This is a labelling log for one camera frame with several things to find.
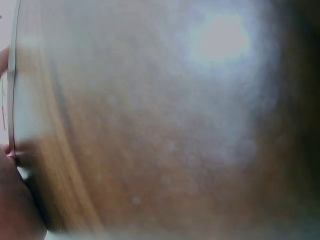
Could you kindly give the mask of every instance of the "bright light spot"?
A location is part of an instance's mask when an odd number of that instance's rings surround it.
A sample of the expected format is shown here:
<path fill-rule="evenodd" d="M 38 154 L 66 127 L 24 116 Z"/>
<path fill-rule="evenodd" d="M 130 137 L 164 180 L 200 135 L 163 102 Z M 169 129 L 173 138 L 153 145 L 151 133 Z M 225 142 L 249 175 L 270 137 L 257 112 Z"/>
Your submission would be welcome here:
<path fill-rule="evenodd" d="M 249 37 L 239 17 L 218 15 L 191 30 L 191 57 L 211 62 L 234 59 L 249 47 Z"/>

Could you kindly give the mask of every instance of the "hand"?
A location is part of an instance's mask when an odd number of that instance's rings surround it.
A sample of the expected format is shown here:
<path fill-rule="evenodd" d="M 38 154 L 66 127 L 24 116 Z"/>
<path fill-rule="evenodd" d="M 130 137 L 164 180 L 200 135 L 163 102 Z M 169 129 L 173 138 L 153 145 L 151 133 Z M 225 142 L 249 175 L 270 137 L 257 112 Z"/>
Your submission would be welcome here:
<path fill-rule="evenodd" d="M 0 52 L 0 76 L 8 68 L 9 47 Z M 9 146 L 0 145 L 0 239 L 43 240 L 46 227 L 24 184 Z"/>

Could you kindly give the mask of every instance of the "fingertip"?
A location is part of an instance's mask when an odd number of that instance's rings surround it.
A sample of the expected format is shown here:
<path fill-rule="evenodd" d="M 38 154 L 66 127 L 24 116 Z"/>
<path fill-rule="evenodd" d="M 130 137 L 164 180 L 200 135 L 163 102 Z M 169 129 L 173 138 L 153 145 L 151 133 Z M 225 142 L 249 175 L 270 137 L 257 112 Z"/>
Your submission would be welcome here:
<path fill-rule="evenodd" d="M 0 148 L 2 148 L 6 155 L 10 154 L 10 146 L 8 144 L 0 144 Z"/>

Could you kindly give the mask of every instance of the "wooden table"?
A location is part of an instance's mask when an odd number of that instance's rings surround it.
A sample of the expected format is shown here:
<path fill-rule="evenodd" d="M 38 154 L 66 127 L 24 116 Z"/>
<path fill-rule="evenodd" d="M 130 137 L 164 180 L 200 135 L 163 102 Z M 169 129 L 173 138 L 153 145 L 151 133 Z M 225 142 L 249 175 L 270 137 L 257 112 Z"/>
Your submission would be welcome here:
<path fill-rule="evenodd" d="M 300 7 L 21 0 L 15 151 L 48 229 L 318 236 L 319 17 Z"/>

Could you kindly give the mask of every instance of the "red marking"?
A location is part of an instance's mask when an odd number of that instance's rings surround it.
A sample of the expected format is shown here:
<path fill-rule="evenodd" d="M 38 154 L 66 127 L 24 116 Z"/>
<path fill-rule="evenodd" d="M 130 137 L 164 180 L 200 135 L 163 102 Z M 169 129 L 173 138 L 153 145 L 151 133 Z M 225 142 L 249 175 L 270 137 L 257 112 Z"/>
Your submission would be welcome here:
<path fill-rule="evenodd" d="M 6 122 L 5 122 L 5 107 L 2 106 L 2 119 L 3 119 L 3 128 L 6 130 Z"/>

